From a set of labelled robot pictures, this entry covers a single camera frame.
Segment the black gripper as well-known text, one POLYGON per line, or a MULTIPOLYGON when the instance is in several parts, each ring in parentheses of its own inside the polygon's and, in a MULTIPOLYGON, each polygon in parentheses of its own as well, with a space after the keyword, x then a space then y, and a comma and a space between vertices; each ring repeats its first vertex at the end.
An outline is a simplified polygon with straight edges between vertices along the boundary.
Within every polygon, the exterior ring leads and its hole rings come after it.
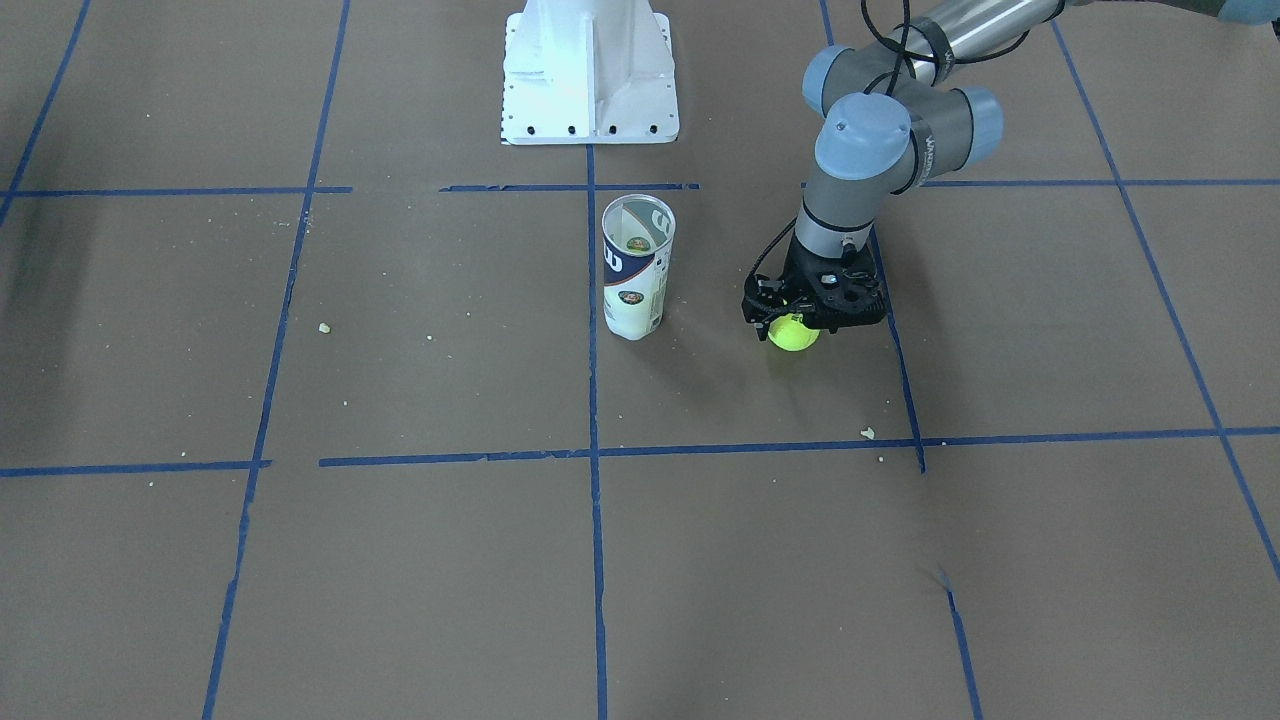
POLYGON ((850 246, 837 242, 835 255, 813 252, 791 232, 780 277, 746 278, 742 315, 753 327, 771 327, 787 315, 788 301, 845 301, 851 299, 845 277, 850 246))

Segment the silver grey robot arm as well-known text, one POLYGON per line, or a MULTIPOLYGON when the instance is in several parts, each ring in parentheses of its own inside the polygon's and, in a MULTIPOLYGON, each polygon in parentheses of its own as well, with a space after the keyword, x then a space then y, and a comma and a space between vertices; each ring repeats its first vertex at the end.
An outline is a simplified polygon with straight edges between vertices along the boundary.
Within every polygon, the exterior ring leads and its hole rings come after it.
POLYGON ((963 65, 1018 47, 1068 1, 945 1, 861 50, 833 45, 805 70, 803 96, 823 120, 814 167, 777 278, 751 269, 745 322, 765 340, 785 320, 836 332, 884 319, 887 299, 870 249, 886 200, 989 156, 1004 137, 991 91, 946 88, 963 65))

